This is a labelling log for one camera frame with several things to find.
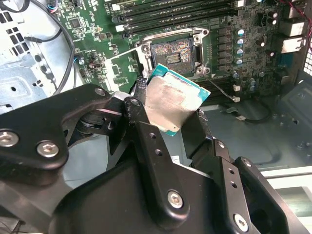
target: capacitor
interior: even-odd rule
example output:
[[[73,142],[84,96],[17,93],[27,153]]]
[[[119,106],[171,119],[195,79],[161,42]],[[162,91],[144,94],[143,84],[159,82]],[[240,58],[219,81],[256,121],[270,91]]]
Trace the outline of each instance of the capacitor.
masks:
[[[268,18],[267,19],[267,23],[270,24],[270,25],[276,25],[277,24],[277,20]]]
[[[234,79],[237,79],[237,78],[239,78],[239,74],[238,74],[236,71],[233,71],[233,72],[232,72],[232,77],[233,77]]]
[[[265,46],[265,42],[263,41],[263,39],[257,40],[255,43],[256,43],[258,46],[260,46],[260,47],[264,47],[264,46]]]
[[[243,36],[245,33],[244,29],[238,29],[237,30],[237,35],[239,35],[240,37]]]
[[[237,59],[235,59],[235,63],[236,63],[237,65],[241,65],[241,64],[243,63],[243,60],[240,59],[240,58],[237,58]]]
[[[242,38],[237,39],[237,40],[236,40],[236,43],[237,43],[238,45],[242,45],[242,44],[244,44],[244,39],[242,39]]]
[[[237,48],[237,49],[235,50],[235,52],[236,52],[237,55],[242,55],[242,54],[244,53],[244,51],[243,51],[242,48]]]
[[[249,90],[250,90],[251,92],[255,91],[255,86],[250,86],[250,87],[249,87]]]
[[[80,58],[80,59],[78,60],[78,63],[79,63],[79,65],[84,65],[84,59],[83,59],[83,58]]]
[[[271,57],[271,58],[273,58],[273,57],[275,56],[275,52],[272,51],[272,50],[267,50],[267,51],[266,51],[266,54],[267,54],[269,57]]]
[[[255,86],[256,85],[256,82],[255,82],[254,78],[251,78],[249,80],[249,83],[250,83],[251,86]]]
[[[260,72],[259,73],[259,77],[264,77],[265,76],[265,73],[264,72]]]
[[[275,18],[278,17],[278,13],[275,12],[275,11],[270,11],[270,12],[268,13],[268,16],[271,17],[271,18],[273,18],[273,19],[275,19]]]

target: cable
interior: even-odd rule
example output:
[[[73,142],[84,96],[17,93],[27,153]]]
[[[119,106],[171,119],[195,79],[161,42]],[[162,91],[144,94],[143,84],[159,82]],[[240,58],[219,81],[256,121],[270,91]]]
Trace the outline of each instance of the cable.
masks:
[[[0,221],[0,223],[2,223],[2,224],[9,230],[8,233],[11,233],[11,232],[12,232],[8,225],[6,225],[5,223],[3,223],[2,221]]]
[[[261,101],[259,99],[255,99],[255,100],[257,100],[268,111],[268,113],[263,118],[261,118],[261,119],[249,119],[249,118],[246,118],[243,115],[241,115],[238,111],[231,111],[230,114],[235,116],[238,120],[245,121],[246,123],[258,124],[258,123],[266,122],[267,120],[269,120],[271,118],[271,116],[273,114],[272,110],[263,101]],[[230,108],[230,106],[227,104],[222,104],[222,106],[224,106],[228,109]]]
[[[57,90],[54,92],[53,95],[56,95],[56,94],[59,94],[65,84],[67,83],[68,81],[68,78],[69,78],[69,75],[70,75],[70,72],[71,72],[71,67],[72,67],[72,64],[73,64],[73,60],[74,60],[74,54],[75,54],[75,45],[74,45],[74,42],[71,38],[71,36],[69,35],[68,31],[66,30],[66,28],[58,21],[58,19],[49,13],[49,10],[40,2],[38,2],[37,0],[30,0],[34,5],[36,5],[37,7],[39,7],[41,10],[43,10],[44,12],[46,12],[51,18],[52,20],[60,27],[60,29],[62,30],[63,34],[64,34],[64,37],[71,49],[71,52],[70,52],[70,56],[69,56],[69,59],[68,59],[68,63],[67,63],[67,66],[66,66],[66,69],[65,69],[65,73],[64,73],[64,76],[57,88]]]
[[[73,63],[73,67],[74,67],[74,86],[73,86],[73,89],[75,89],[76,85],[77,85],[77,71],[76,71],[75,62]]]
[[[12,13],[21,13],[27,10],[27,8],[29,7],[29,3],[30,3],[30,0],[24,0],[23,6],[21,7],[20,10],[13,10],[12,8],[6,6],[2,1],[0,1],[0,8],[2,10],[7,10],[8,12],[12,12]]]
[[[309,29],[308,29],[308,34],[307,34],[307,39],[308,39],[307,44],[308,44],[308,48],[312,51],[312,47],[311,47],[312,19],[307,17],[307,15],[302,10],[300,10],[295,4],[293,4],[292,2],[290,2],[288,0],[279,0],[279,1],[283,4],[288,4],[291,8],[295,9],[302,17],[304,17],[309,22]]]
[[[61,33],[62,33],[62,30],[59,29],[59,31],[53,37],[49,39],[40,39],[36,37],[24,37],[24,39],[28,41],[36,42],[36,43],[50,42],[50,41],[55,40]]]

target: red wire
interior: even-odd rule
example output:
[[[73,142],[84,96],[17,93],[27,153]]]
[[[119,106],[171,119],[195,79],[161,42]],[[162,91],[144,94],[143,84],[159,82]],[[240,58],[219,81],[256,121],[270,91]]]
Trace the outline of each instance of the red wire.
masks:
[[[284,1],[284,0],[279,0],[281,3],[287,3],[291,8],[294,8],[302,17],[306,18],[309,21],[309,33],[308,33],[308,48],[311,50],[312,52],[312,47],[311,47],[311,36],[312,36],[312,20],[310,18],[307,17],[306,14],[304,14],[304,12],[302,12],[299,8],[297,8],[295,5],[293,5],[292,2],[290,1]]]

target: silver screw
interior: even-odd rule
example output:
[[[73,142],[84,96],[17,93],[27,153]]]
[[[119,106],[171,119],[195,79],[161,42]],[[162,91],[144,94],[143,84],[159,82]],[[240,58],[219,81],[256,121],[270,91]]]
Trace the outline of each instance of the silver screw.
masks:
[[[248,224],[240,214],[234,214],[234,221],[241,231],[248,231]]]
[[[180,209],[183,206],[183,199],[177,192],[169,191],[168,201],[174,208]]]
[[[219,144],[219,146],[221,147],[221,148],[225,148],[225,145],[221,142],[221,141],[218,141],[218,144]]]
[[[54,157],[59,153],[59,148],[53,142],[42,142],[37,146],[37,152],[44,157]]]
[[[136,105],[136,106],[140,106],[141,104],[139,103],[139,101],[138,100],[136,100],[136,99],[131,99],[131,102],[132,102],[132,104],[134,104],[134,105]]]
[[[297,144],[297,148],[298,149],[303,149],[303,147],[304,147],[304,143],[303,142]]]
[[[18,143],[19,137],[15,133],[3,131],[0,132],[0,146],[11,147]]]
[[[252,167],[251,163],[248,160],[244,159],[243,161],[247,165],[247,167]]]
[[[100,96],[105,96],[105,91],[102,89],[96,88],[95,92]]]
[[[147,46],[147,45],[144,45],[143,46],[143,51],[144,52],[148,52],[150,50],[150,48]]]
[[[84,65],[84,59],[83,59],[83,58],[79,59],[78,63],[79,63],[80,65]]]

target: motherboard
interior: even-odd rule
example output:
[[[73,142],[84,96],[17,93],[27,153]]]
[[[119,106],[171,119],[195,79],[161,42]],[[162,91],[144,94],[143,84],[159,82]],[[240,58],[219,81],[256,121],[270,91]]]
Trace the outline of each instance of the motherboard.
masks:
[[[62,0],[56,16],[86,83],[129,92],[162,64],[210,100],[224,99],[210,80],[238,100],[278,94],[307,28],[278,0]]]

